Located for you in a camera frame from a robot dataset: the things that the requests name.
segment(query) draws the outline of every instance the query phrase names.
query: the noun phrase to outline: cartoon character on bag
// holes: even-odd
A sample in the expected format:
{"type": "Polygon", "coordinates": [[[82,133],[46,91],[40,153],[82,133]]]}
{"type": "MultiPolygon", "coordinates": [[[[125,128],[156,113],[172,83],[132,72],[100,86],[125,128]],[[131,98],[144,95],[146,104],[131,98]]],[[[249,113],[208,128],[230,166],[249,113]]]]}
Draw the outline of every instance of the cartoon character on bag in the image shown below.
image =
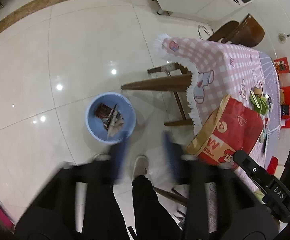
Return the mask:
{"type": "Polygon", "coordinates": [[[212,84],[214,81],[214,71],[202,72],[198,76],[197,86],[194,88],[194,99],[196,103],[201,104],[204,102],[204,87],[212,84]]]}
{"type": "Polygon", "coordinates": [[[219,163],[230,163],[230,165],[235,168],[237,166],[237,164],[234,162],[233,158],[234,158],[234,153],[232,150],[227,149],[224,151],[224,155],[218,159],[219,163]]]}

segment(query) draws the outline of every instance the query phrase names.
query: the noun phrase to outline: black cable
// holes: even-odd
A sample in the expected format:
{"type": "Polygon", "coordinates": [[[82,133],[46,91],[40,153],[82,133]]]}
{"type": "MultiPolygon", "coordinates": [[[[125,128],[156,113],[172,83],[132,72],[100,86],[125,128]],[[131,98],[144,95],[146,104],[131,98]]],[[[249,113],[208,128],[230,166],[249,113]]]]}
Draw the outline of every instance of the black cable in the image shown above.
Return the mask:
{"type": "Polygon", "coordinates": [[[198,31],[199,38],[200,38],[201,40],[203,40],[203,38],[202,38],[202,35],[201,35],[201,33],[200,33],[200,28],[202,28],[203,31],[204,31],[207,35],[211,36],[211,34],[209,33],[209,31],[206,29],[205,26],[203,26],[203,25],[198,25],[198,27],[197,27],[197,31],[198,31]]]}

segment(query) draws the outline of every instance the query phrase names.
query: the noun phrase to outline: black pants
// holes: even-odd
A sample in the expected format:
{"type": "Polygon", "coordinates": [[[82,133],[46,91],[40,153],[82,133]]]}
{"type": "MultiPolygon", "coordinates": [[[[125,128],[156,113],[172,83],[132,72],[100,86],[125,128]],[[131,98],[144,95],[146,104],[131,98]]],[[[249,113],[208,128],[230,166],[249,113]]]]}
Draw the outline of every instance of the black pants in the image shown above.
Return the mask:
{"type": "MultiPolygon", "coordinates": [[[[133,182],[133,207],[136,234],[140,240],[179,240],[181,229],[167,210],[159,203],[152,183],[144,176],[138,176],[133,182]]],[[[116,202],[113,189],[104,185],[91,199],[98,210],[109,205],[108,220],[100,223],[95,208],[85,207],[82,233],[93,239],[129,240],[124,217],[116,202]]]]}

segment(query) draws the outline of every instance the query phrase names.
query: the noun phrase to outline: brown chair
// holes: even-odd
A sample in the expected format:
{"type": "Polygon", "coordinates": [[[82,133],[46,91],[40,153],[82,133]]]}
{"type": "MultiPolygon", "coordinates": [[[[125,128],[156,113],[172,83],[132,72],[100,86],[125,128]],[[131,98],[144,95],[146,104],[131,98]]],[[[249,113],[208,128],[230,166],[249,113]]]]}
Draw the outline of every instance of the brown chair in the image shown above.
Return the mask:
{"type": "MultiPolygon", "coordinates": [[[[264,29],[254,19],[251,14],[248,14],[245,19],[239,23],[230,21],[221,26],[208,41],[222,43],[231,42],[232,44],[241,44],[246,47],[254,47],[264,38],[264,29]]],[[[191,84],[192,73],[178,63],[169,63],[160,67],[155,67],[147,70],[148,74],[166,72],[167,77],[143,80],[133,82],[121,86],[122,90],[152,90],[152,91],[172,91],[176,98],[178,108],[180,109],[182,120],[174,122],[165,122],[165,126],[176,125],[192,125],[191,119],[187,119],[181,105],[181,100],[177,92],[185,92],[191,84]],[[170,71],[179,69],[182,73],[180,76],[171,76],[170,71]]]]}

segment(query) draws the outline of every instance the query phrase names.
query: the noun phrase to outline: person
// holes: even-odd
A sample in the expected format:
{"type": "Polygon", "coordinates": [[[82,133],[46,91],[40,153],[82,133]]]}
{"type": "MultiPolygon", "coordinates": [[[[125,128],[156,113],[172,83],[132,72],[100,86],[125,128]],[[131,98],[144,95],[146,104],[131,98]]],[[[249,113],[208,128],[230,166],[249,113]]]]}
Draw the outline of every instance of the person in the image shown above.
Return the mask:
{"type": "MultiPolygon", "coordinates": [[[[179,240],[181,229],[167,210],[159,203],[152,183],[145,175],[149,170],[149,160],[140,155],[136,158],[132,175],[133,208],[136,234],[140,240],[179,240]]],[[[108,221],[106,224],[97,219],[97,208],[86,210],[82,233],[91,239],[129,240],[124,217],[113,193],[113,185],[103,185],[102,192],[93,194],[94,203],[98,203],[99,212],[102,204],[109,203],[108,221]]]]}

